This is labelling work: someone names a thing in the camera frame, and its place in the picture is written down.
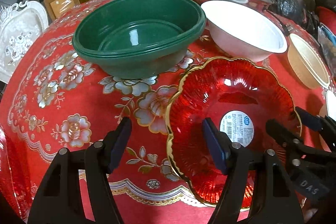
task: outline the red glass bowl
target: red glass bowl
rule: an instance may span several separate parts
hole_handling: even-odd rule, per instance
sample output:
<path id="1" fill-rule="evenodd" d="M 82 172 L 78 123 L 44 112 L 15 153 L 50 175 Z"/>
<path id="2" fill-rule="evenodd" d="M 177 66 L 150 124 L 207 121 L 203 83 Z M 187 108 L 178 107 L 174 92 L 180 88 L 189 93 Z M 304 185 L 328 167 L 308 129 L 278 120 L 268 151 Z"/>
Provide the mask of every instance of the red glass bowl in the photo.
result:
<path id="1" fill-rule="evenodd" d="M 226 176 L 216 169 L 203 138 L 206 117 L 232 141 L 255 151 L 272 148 L 282 161 L 285 151 L 266 134 L 266 121 L 275 118 L 301 135 L 291 94 L 266 68 L 246 59 L 214 57 L 190 69 L 167 107 L 167 155 L 195 197 L 209 206 L 218 202 Z M 250 172 L 242 208 L 250 206 L 253 179 Z"/>

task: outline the round blue logo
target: round blue logo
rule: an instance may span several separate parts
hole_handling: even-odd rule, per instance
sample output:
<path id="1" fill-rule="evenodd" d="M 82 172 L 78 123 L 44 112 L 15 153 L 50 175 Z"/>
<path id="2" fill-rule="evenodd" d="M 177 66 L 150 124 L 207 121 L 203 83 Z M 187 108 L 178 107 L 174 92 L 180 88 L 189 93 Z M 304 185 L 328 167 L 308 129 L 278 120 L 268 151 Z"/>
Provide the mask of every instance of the round blue logo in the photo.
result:
<path id="1" fill-rule="evenodd" d="M 244 124 L 246 124 L 247 126 L 250 124 L 250 119 L 248 118 L 248 116 L 244 117 Z"/>

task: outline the black plastic bag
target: black plastic bag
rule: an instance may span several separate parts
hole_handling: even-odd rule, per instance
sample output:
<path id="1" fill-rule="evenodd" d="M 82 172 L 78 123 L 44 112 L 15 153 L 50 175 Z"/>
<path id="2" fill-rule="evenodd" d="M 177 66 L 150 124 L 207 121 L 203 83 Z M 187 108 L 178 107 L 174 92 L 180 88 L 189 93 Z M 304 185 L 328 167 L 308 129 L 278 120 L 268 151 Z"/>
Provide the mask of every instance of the black plastic bag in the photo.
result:
<path id="1" fill-rule="evenodd" d="M 308 12 L 298 0 L 275 0 L 276 3 L 270 5 L 268 10 L 281 15 L 285 18 L 293 20 L 296 24 L 300 25 L 308 33 L 310 33 L 315 39 L 318 38 L 319 24 L 318 18 L 314 12 Z"/>

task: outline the white bowl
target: white bowl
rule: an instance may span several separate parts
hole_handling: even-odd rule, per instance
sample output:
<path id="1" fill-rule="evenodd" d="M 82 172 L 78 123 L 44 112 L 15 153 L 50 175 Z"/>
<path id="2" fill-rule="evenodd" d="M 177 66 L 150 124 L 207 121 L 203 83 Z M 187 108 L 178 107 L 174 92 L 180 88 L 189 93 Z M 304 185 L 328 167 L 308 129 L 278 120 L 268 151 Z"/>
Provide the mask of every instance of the white bowl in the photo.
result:
<path id="1" fill-rule="evenodd" d="M 288 61 L 296 75 L 308 88 L 328 88 L 330 79 L 325 65 L 315 50 L 301 37 L 291 33 Z"/>
<path id="2" fill-rule="evenodd" d="M 328 115 L 330 118 L 336 121 L 336 96 L 330 90 L 327 91 L 327 95 L 325 96 L 325 104 L 322 106 L 319 115 L 321 117 L 325 117 L 326 115 Z M 320 141 L 323 149 L 330 152 L 328 145 L 326 144 L 321 135 L 320 135 Z"/>
<path id="3" fill-rule="evenodd" d="M 287 50 L 281 30 L 268 18 L 246 6 L 223 0 L 201 5 L 214 42 L 233 57 L 259 62 Z"/>

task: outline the cabinet drawer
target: cabinet drawer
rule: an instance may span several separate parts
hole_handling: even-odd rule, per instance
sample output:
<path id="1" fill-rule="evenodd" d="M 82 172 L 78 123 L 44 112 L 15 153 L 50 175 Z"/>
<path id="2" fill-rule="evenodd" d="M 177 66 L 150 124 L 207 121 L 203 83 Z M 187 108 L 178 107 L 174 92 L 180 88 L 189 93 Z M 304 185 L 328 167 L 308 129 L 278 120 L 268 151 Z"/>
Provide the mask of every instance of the cabinet drawer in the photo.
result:
<path id="1" fill-rule="evenodd" d="M 64 14 L 68 9 L 75 6 L 74 0 L 54 0 L 50 3 L 56 18 Z"/>

